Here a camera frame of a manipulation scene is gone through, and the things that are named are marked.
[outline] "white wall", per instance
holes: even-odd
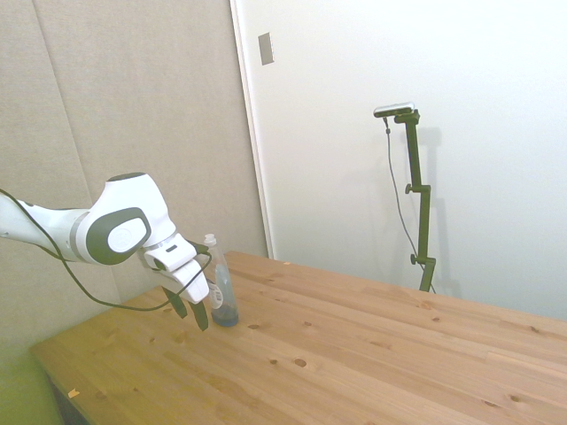
[[[277,259],[417,288],[376,106],[413,101],[439,293],[567,319],[563,2],[233,0]],[[260,63],[272,34],[276,62]],[[401,190],[403,127],[392,131]],[[418,195],[400,194],[417,238]]]

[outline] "wood grain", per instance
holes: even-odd
[[[100,424],[567,423],[567,323],[227,255],[240,322],[112,309],[33,348]],[[150,290],[129,305],[163,300]]]

